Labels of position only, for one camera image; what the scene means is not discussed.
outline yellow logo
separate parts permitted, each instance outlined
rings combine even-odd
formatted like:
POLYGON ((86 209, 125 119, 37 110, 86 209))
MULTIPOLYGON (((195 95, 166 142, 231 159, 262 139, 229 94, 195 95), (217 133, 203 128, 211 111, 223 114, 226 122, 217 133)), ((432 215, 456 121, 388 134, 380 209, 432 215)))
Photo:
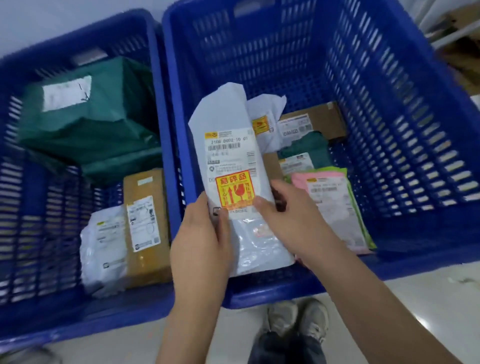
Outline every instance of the yellow logo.
POLYGON ((215 178, 222 207, 236 210, 250 206, 255 197, 252 179, 248 170, 215 178))
POLYGON ((255 119, 252 121, 252 127, 255 131, 255 135, 268 132, 270 126, 268 126, 268 119, 267 116, 264 115, 261 118, 255 119))
POLYGON ((205 139, 217 139, 217 138, 218 138, 217 132, 205 133, 205 139))

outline dark pants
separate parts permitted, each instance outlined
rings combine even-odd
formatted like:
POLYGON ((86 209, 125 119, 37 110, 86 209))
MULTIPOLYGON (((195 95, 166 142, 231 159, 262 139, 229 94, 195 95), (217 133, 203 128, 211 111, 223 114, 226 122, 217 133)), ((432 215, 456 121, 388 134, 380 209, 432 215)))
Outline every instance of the dark pants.
POLYGON ((301 334, 284 339, 266 332, 253 344, 248 364, 326 364, 320 343, 301 334))

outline tile floor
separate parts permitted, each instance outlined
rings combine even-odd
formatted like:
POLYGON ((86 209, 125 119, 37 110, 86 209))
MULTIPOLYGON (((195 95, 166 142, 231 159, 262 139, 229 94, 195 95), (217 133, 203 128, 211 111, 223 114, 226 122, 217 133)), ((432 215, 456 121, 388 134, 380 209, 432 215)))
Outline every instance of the tile floor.
MULTIPOLYGON (((464 364, 480 358, 480 262, 391 280, 395 295, 464 364)), ((366 364, 334 304, 324 293, 330 330, 324 342, 329 364, 366 364)), ((208 364, 245 364, 265 306, 222 310, 208 364)), ((164 320, 50 345, 65 364, 151 364, 161 341, 164 320)))

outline blue plastic crate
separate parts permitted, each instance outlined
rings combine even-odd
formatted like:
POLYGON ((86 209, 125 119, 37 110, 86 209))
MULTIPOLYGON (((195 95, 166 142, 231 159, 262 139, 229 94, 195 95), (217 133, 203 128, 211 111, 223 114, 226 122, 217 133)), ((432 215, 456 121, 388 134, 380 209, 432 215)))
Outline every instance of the blue plastic crate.
POLYGON ((119 55, 151 66, 172 236, 180 226, 180 163, 169 125, 166 56, 150 13, 125 12, 0 60, 0 353, 159 319, 173 305, 172 284, 104 300, 85 295, 79 233, 93 211, 123 203, 121 183, 92 189, 76 168, 54 176, 29 161, 15 141, 28 83, 119 55))
MULTIPOLYGON (((189 0, 162 25, 187 203, 203 189, 187 125, 202 97, 233 81, 285 94, 285 112, 336 100, 348 139, 331 153, 378 245, 369 267, 480 259, 480 114, 396 0, 189 0)), ((322 291, 294 265, 231 279, 224 306, 322 291)))

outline red arrow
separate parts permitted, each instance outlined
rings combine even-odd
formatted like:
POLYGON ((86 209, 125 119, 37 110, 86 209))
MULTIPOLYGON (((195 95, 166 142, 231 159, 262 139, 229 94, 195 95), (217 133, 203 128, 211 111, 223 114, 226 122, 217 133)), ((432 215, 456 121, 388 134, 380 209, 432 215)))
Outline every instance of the red arrow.
POLYGON ((234 204, 235 202, 233 202, 232 189, 230 187, 228 188, 228 193, 230 194, 230 200, 232 201, 232 204, 234 204))

